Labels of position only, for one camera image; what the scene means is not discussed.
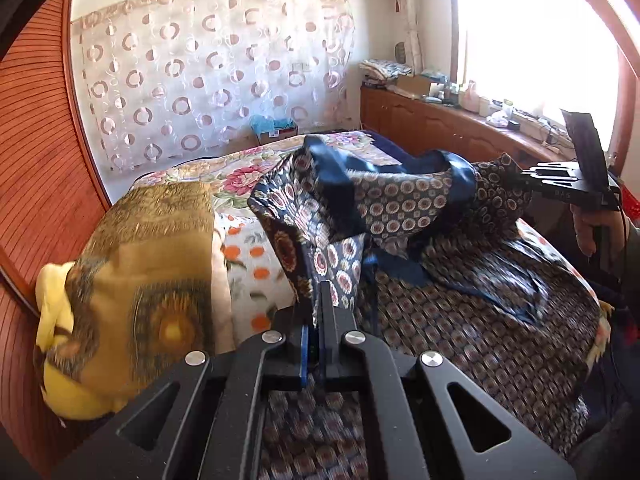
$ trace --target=floral bedspread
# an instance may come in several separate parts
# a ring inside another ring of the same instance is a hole
[[[267,330],[273,313],[290,306],[294,299],[279,260],[262,226],[247,207],[246,199],[262,174],[273,168],[287,153],[302,146],[304,137],[290,137],[219,158],[192,160],[142,176],[132,186],[193,180],[212,184],[214,209],[225,230],[224,251],[237,343],[254,333]],[[347,150],[351,155],[372,164],[398,164],[397,160],[374,146],[372,137],[363,132],[326,134],[321,137],[329,146]],[[518,230],[525,240],[539,247],[545,257],[574,273],[597,301],[587,282],[551,244],[521,219],[518,220]],[[600,325],[588,359],[590,367],[602,354],[609,339],[610,328],[604,310]]]
[[[351,155],[359,156],[367,162],[379,165],[398,164],[398,161],[373,145],[371,136],[362,132],[326,134],[321,137],[329,146],[347,150]],[[254,218],[254,213],[246,205],[246,199],[255,183],[287,153],[302,146],[304,139],[305,136],[289,137],[219,158],[192,160],[168,170],[142,176],[135,181],[133,187],[193,180],[210,182],[215,195],[213,207],[217,212]]]

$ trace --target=wooden headboard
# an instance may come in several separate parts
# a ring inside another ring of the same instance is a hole
[[[74,436],[31,366],[33,285],[43,264],[78,256],[108,208],[73,104],[69,3],[47,0],[0,62],[0,422],[43,475]]]

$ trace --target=black gripper frame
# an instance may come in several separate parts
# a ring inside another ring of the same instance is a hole
[[[258,334],[235,352],[174,365],[64,460],[53,480],[257,479],[268,391],[302,389],[308,365],[326,391],[359,393],[371,480],[575,479],[567,462],[446,358],[430,354],[427,366],[375,336],[346,336],[357,331],[353,314],[332,306],[327,282],[318,329],[300,325],[307,319],[294,307],[279,310],[272,330],[287,334],[280,341]]]

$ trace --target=folded clothes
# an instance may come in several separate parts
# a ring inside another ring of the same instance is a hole
[[[296,127],[295,121],[291,118],[274,119],[262,115],[252,115],[249,119],[249,125],[256,135]]]
[[[391,79],[383,78],[380,73],[370,69],[366,69],[366,68],[362,69],[362,73],[363,73],[362,80],[369,82],[370,84],[376,83],[380,86],[384,86],[389,83],[394,83],[397,80],[396,78],[391,78]]]
[[[399,75],[414,73],[414,69],[408,65],[385,59],[366,59],[360,62],[360,68],[367,75],[380,81],[388,81],[398,78]]]
[[[365,74],[364,78],[362,78],[362,84],[369,88],[386,88],[387,82],[380,81],[380,79],[375,79]]]

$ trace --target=human hand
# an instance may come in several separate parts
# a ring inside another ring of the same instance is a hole
[[[596,251],[596,242],[593,239],[593,228],[608,227],[610,231],[610,258],[615,259],[625,247],[626,236],[629,236],[628,219],[619,211],[583,211],[578,206],[571,205],[571,213],[574,215],[575,238],[578,247],[585,256],[593,256]]]

